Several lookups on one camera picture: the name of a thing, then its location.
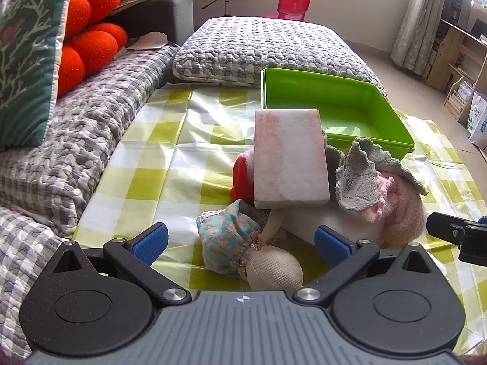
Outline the pink fluffy towel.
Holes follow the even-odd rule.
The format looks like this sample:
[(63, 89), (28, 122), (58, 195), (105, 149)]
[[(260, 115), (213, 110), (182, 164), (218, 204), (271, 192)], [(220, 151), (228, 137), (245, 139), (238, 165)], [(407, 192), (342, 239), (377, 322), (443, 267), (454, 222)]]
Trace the pink fluffy towel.
[(366, 223), (383, 222), (380, 242), (402, 246), (417, 239), (426, 228), (427, 213), (420, 194), (405, 177), (379, 172), (379, 199), (358, 216)]

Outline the grey knitted cloth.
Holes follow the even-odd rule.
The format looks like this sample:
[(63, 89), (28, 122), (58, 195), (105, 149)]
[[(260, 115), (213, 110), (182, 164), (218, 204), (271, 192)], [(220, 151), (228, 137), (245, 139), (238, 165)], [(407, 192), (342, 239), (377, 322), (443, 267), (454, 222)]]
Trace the grey knitted cloth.
[(330, 197), (342, 210), (359, 213), (380, 201), (378, 178), (381, 172), (393, 173), (408, 181), (419, 194), (426, 187), (401, 161), (369, 138), (356, 137), (347, 153), (325, 144)]

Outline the doll with patterned bonnet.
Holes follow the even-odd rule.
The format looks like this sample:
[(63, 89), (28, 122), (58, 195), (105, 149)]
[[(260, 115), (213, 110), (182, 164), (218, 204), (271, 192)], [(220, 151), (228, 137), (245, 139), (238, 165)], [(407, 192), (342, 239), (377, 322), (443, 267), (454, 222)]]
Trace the doll with patterned bonnet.
[(286, 238), (284, 212), (256, 209), (243, 200), (196, 219), (205, 268), (239, 277), (253, 290), (293, 293), (303, 286), (299, 261), (276, 244)]

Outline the pink white sponge block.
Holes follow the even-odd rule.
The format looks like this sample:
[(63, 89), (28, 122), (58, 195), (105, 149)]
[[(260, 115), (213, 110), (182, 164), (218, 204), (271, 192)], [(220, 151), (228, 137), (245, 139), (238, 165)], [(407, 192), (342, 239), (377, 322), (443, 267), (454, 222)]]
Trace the pink white sponge block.
[(319, 208), (330, 200), (320, 113), (255, 113), (254, 203), (257, 208)]

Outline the red white santa plush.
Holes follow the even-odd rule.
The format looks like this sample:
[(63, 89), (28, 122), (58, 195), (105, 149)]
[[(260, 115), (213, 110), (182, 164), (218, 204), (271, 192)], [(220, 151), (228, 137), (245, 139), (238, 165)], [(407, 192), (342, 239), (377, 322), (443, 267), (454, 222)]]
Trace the red white santa plush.
[(243, 200), (254, 206), (254, 148), (242, 152), (233, 164), (232, 200)]

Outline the green white checkered tablecloth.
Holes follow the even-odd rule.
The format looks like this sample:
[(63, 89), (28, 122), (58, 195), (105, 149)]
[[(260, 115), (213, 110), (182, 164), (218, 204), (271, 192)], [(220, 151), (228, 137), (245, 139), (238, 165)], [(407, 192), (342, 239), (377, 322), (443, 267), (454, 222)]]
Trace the green white checkered tablecloth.
[[(169, 244), (153, 267), (197, 290), (248, 290), (240, 278), (205, 270), (196, 218), (231, 203), (233, 163), (254, 139), (260, 91), (165, 86), (156, 90), (116, 146), (79, 220), (73, 239), (101, 247), (136, 236), (154, 222), (168, 227)], [(396, 111), (415, 141), (403, 166), (428, 188), (428, 212), (478, 220), (481, 194), (454, 147), (433, 121)], [(458, 249), (427, 233), (417, 242), (445, 265), (465, 307), (458, 354), (486, 353), (486, 268), (458, 259)]]

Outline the white paper shopping bag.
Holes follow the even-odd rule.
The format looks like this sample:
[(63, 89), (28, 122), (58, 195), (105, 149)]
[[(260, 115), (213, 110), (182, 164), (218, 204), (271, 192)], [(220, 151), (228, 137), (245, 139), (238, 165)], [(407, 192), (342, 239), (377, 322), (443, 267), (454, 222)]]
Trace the white paper shopping bag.
[(471, 109), (467, 121), (468, 139), (477, 148), (487, 147), (487, 101), (486, 95), (474, 92)]

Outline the grey quilted sofa cover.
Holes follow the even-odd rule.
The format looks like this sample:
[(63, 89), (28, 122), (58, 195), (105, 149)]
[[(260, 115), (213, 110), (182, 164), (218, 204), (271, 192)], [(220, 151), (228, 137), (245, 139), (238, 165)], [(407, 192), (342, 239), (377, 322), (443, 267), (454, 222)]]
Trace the grey quilted sofa cover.
[(1, 154), (1, 351), (30, 354), (19, 323), (27, 293), (73, 236), (102, 172), (179, 47), (127, 51), (59, 98), (43, 143)]

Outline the green plastic bin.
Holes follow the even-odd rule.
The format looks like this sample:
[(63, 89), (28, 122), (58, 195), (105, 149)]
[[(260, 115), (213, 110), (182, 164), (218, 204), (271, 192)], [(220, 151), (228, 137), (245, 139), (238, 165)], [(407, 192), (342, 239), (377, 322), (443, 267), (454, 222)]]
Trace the green plastic bin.
[(389, 101), (369, 82), (284, 68), (261, 72), (262, 107), (320, 113), (328, 143), (345, 150), (356, 137), (368, 137), (402, 159), (415, 143)]

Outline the wooden shelf unit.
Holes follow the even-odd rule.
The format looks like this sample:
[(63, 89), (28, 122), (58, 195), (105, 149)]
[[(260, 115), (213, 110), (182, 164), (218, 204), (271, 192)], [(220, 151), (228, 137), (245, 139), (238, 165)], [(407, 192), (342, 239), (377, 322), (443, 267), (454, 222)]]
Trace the wooden shelf unit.
[(422, 78), (465, 124), (474, 93), (486, 93), (486, 0), (445, 0)]

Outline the beige curtain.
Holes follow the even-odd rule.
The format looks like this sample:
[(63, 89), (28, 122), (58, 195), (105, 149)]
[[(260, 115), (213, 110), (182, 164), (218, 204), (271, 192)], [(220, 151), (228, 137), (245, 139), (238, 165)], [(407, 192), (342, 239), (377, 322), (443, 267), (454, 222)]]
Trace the beige curtain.
[(421, 75), (426, 67), (446, 0), (409, 0), (391, 52), (401, 68)]

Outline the white paper card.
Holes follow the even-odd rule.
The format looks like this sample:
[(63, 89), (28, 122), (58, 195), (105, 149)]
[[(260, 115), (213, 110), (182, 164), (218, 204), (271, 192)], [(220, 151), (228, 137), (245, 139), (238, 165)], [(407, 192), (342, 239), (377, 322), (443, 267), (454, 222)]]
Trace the white paper card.
[(128, 46), (128, 50), (158, 50), (168, 44), (168, 36), (164, 33), (155, 31), (146, 35), (140, 36), (132, 45)]

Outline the orange carrot plush pillow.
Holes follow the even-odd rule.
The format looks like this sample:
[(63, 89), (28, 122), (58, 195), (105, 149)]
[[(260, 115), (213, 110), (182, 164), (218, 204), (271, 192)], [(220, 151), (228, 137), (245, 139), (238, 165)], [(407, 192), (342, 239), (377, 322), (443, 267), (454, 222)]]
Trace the orange carrot plush pillow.
[(59, 67), (58, 96), (106, 67), (128, 41), (126, 31), (105, 19), (121, 0), (70, 0)]

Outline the grey quilted cushion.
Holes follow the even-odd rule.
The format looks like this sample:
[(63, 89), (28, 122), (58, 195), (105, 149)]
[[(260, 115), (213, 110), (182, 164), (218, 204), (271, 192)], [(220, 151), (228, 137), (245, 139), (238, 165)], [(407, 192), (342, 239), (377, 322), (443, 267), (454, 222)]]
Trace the grey quilted cushion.
[(207, 20), (173, 57), (175, 78), (236, 87), (259, 87), (261, 71), (284, 68), (369, 82), (377, 75), (326, 26), (253, 16)]

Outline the green embroidered pillow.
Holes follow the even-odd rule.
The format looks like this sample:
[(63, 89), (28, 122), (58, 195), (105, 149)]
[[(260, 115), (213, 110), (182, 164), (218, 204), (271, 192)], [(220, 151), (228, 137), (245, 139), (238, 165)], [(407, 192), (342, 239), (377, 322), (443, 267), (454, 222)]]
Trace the green embroidered pillow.
[(39, 146), (57, 101), (69, 0), (9, 0), (1, 14), (1, 150)]

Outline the red plastic chair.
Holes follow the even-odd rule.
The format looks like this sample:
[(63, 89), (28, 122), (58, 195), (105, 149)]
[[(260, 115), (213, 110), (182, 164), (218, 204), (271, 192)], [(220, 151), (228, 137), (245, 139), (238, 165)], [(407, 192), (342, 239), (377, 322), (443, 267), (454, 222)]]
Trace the red plastic chair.
[(308, 12), (311, 0), (278, 0), (277, 14), (265, 16), (271, 19), (283, 19), (295, 22), (303, 22)]

